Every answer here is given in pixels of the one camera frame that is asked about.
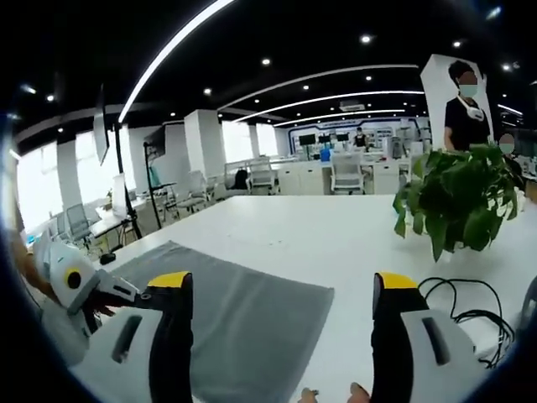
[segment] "mesh chair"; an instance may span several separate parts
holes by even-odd
[[[250,165],[250,184],[252,189],[267,188],[268,193],[273,190],[275,183],[274,173],[269,157],[259,157]]]
[[[359,154],[334,154],[331,157],[332,192],[363,194],[363,174]]]
[[[193,170],[188,176],[188,197],[177,203],[178,208],[185,208],[188,212],[194,212],[194,207],[207,202],[207,182],[200,170]]]
[[[88,238],[91,235],[90,223],[87,221],[86,212],[82,204],[69,207],[67,209],[67,220],[69,221],[70,235],[73,242],[84,241],[84,246],[89,249]]]

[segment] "window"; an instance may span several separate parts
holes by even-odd
[[[17,165],[18,204],[26,232],[63,210],[56,143],[24,155]]]
[[[226,162],[237,162],[253,158],[250,129],[247,123],[222,122]]]
[[[272,124],[256,125],[258,132],[259,154],[260,155],[278,155],[278,145],[276,144],[276,132]]]
[[[112,189],[113,177],[119,173],[115,133],[109,131],[108,139],[110,140],[110,148],[102,165],[99,165],[93,132],[79,133],[76,135],[76,168],[83,203],[90,203],[104,198],[108,191]],[[127,127],[123,127],[119,131],[119,140],[125,183],[127,188],[132,190],[136,188],[136,183],[134,182],[133,162],[131,159]]]

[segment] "gray towel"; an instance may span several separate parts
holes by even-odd
[[[334,290],[266,275],[173,242],[113,274],[143,289],[158,275],[182,270],[194,281],[194,396],[206,403],[289,401]]]

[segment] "person in black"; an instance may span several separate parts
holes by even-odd
[[[473,99],[477,94],[476,73],[467,63],[458,60],[450,65],[449,75],[459,88],[459,93],[446,104],[446,148],[468,151],[470,144],[488,143],[491,130],[487,114]]]

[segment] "white desk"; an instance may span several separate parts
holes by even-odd
[[[271,275],[334,287],[326,325],[291,401],[300,398],[305,386],[318,389],[322,401],[347,401],[351,382],[369,391],[373,386],[375,272],[401,273],[415,281],[430,276],[485,280],[498,292],[511,323],[536,275],[537,206],[527,202],[525,212],[505,222],[491,248],[481,253],[460,250],[435,264],[429,237],[407,234],[402,239],[394,233],[392,200],[392,196],[236,196],[118,250],[117,260],[104,269],[113,270],[172,240]],[[326,217],[318,222],[320,212]],[[431,307],[451,309],[447,288],[433,293]],[[458,300],[456,312],[497,309],[490,290],[480,285],[459,286]],[[487,327],[478,336],[477,346],[490,342],[489,337],[494,343],[498,332]]]

